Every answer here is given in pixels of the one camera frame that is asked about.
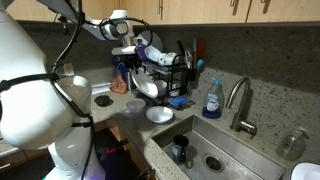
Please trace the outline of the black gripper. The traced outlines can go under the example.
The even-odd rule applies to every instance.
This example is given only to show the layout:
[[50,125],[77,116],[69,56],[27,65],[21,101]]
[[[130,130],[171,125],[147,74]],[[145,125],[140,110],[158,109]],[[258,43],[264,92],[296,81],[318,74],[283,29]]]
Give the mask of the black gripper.
[[111,53],[117,56],[129,69],[138,69],[142,65],[141,59],[136,51],[136,46],[116,47],[113,48]]

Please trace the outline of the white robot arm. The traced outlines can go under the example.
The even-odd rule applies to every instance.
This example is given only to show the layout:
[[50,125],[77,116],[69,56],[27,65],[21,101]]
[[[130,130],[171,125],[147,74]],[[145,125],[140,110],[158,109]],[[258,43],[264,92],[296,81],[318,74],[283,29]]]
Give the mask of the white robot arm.
[[55,167],[45,180],[105,180],[93,145],[92,86],[47,69],[47,58],[0,4],[1,135],[22,150],[47,148]]

